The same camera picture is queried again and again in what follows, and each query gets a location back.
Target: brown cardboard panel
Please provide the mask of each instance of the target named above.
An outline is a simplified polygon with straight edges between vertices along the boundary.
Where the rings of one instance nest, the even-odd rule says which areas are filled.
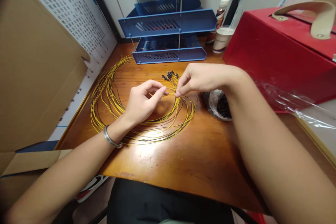
[[[71,150],[54,150],[17,153],[2,173],[2,176],[49,168],[70,151]]]
[[[0,152],[12,152],[49,138],[88,55],[38,0],[0,0],[0,31]]]
[[[0,179],[1,210],[3,212],[7,211],[44,171],[29,171]]]
[[[0,153],[0,174],[6,170],[14,156],[15,152]]]

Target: brown bottle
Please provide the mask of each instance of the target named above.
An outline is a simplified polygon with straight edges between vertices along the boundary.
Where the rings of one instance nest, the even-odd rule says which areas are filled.
[[[206,38],[206,43],[207,44],[211,44],[215,41],[216,31],[223,24],[224,15],[226,13],[226,8],[228,7],[230,0],[221,0],[220,2],[221,3],[219,4],[219,8],[218,8],[217,14],[216,14],[216,17],[217,17],[217,20],[218,20],[217,21],[217,26],[216,26],[216,29],[214,31],[211,31],[209,33],[209,35],[207,36],[207,38]]]

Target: blue plastic shelf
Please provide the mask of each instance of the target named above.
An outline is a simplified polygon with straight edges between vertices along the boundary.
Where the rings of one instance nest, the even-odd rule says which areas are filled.
[[[139,16],[180,12],[180,7],[180,0],[156,0],[135,4],[135,9]],[[183,0],[182,11],[194,11],[197,9],[201,9],[200,0]]]
[[[126,18],[119,19],[119,24],[126,38],[215,30],[216,15],[211,9],[202,9],[200,0],[183,0],[182,10],[186,11],[173,12],[174,8],[176,10],[176,0],[157,0],[137,4]]]
[[[204,60],[207,53],[195,34],[142,37],[133,53],[137,64]]]

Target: red box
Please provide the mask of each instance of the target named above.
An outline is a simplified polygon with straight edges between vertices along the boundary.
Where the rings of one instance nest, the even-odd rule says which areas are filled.
[[[315,104],[336,98],[336,35],[313,38],[310,23],[294,17],[276,20],[272,13],[277,9],[244,12],[223,60],[247,71],[258,84],[269,83]],[[283,110],[261,91],[274,110]]]

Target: leather handle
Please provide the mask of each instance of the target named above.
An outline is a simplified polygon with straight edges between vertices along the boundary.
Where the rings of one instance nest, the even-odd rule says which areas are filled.
[[[330,39],[336,13],[335,5],[326,1],[302,2],[276,10],[272,17],[279,21],[286,21],[288,17],[282,15],[298,9],[316,13],[316,18],[310,29],[312,37],[320,40]]]

